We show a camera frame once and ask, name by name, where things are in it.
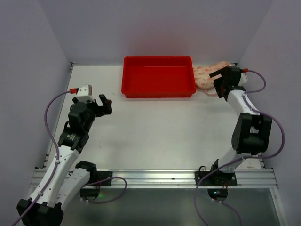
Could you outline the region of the floral mesh laundry bag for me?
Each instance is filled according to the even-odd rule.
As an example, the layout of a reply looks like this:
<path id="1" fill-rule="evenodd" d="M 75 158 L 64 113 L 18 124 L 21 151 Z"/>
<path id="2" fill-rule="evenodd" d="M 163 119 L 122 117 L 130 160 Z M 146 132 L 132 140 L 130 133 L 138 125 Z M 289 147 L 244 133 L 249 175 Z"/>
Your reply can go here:
<path id="1" fill-rule="evenodd" d="M 200 88 L 206 95 L 216 97 L 217 93 L 214 89 L 214 80 L 210 78 L 209 74 L 226 66 L 234 66 L 234 64 L 227 61 L 221 61 L 213 65 L 196 65 L 193 66 L 194 79 L 196 86 Z"/>

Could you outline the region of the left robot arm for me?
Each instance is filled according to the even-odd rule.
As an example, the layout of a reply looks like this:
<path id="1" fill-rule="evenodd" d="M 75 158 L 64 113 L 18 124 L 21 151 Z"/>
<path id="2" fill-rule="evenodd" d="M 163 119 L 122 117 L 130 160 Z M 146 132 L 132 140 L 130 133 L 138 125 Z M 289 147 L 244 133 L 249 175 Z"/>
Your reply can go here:
<path id="1" fill-rule="evenodd" d="M 87 143 L 94 120 L 112 114 L 112 101 L 104 94 L 99 98 L 102 106 L 90 96 L 73 98 L 68 121 L 55 143 L 56 154 L 48 170 L 29 198 L 17 204 L 25 226 L 59 226 L 73 197 L 84 184 L 95 179 L 96 165 L 90 162 L 80 162 L 70 178 L 67 174 Z"/>

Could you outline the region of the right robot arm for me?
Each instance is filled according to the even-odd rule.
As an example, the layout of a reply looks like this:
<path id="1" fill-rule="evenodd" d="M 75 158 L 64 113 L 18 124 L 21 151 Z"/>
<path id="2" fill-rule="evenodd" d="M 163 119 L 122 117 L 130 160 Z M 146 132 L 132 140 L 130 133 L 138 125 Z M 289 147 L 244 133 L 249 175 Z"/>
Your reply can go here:
<path id="1" fill-rule="evenodd" d="M 244 160 L 257 157 L 268 148 L 272 118 L 259 112 L 248 98 L 249 92 L 242 86 L 247 72 L 248 69 L 226 66 L 209 74 L 218 97 L 224 98 L 238 116 L 231 148 L 214 162 L 210 171 L 233 173 Z"/>

